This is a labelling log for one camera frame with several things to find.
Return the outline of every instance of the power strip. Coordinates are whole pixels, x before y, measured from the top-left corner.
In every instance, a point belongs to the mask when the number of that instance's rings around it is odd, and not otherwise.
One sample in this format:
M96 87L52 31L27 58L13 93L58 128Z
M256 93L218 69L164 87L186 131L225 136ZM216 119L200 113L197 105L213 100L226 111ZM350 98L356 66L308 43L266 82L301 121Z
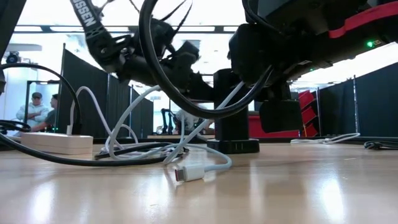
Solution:
M80 155L93 153L93 137L57 133L23 133L21 144L44 152Z

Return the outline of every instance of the cap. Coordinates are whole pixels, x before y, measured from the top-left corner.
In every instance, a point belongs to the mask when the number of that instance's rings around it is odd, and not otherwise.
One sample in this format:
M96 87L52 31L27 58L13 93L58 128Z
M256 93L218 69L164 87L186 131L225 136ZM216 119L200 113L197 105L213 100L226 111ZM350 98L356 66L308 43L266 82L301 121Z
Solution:
M43 97L42 94L38 93L38 92L35 92L32 94L32 98L40 98L41 99L42 97Z

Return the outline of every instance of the red panel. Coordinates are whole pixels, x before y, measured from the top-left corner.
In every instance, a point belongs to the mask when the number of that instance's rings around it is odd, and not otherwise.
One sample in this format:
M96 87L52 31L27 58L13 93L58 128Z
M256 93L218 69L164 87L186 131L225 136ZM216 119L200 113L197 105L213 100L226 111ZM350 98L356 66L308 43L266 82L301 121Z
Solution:
M311 106L308 107L307 109L305 109L303 112L301 112L301 116L303 118L303 123L304 124L307 124L312 119L317 117L317 115L315 114L315 112L313 111Z
M314 128L313 124L309 124L305 128L305 132L307 134L307 137L315 137L318 134L318 131Z
M378 19L395 15L398 15L398 1L382 4L380 6L370 8L346 19L343 27L337 30L329 31L329 37L338 38L344 35L349 30L353 30L357 27L363 26L369 22Z
M307 90L298 95L298 100L300 101L300 108L302 110L314 100L314 97L312 93Z
M261 127L260 116L249 116L249 135L250 138L298 138L299 131L265 133Z

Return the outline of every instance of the black camera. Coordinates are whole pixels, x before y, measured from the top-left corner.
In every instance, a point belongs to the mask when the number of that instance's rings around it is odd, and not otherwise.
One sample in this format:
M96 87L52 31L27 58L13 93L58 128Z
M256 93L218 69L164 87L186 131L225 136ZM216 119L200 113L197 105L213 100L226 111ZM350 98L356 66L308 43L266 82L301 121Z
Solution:
M19 57L19 52L10 52L6 59L6 63L18 63L21 62L21 58Z

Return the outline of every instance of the background person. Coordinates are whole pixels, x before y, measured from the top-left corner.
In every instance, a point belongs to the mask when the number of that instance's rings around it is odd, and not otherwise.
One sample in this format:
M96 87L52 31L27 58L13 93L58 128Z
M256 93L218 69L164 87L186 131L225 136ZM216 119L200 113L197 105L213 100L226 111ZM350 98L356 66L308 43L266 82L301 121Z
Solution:
M40 124L33 126L32 127L32 132L36 132L42 129L45 129L47 126L55 126L55 120L57 118L57 107L58 107L58 94L52 95L51 98L51 107L54 108L54 110L50 111L47 117L44 119L43 122Z
M44 121L49 113L49 109L42 103L42 94L35 92L32 94L32 102L29 103L27 108L27 124L30 127L36 126ZM25 105L22 105L16 114L17 119L24 120L25 118Z

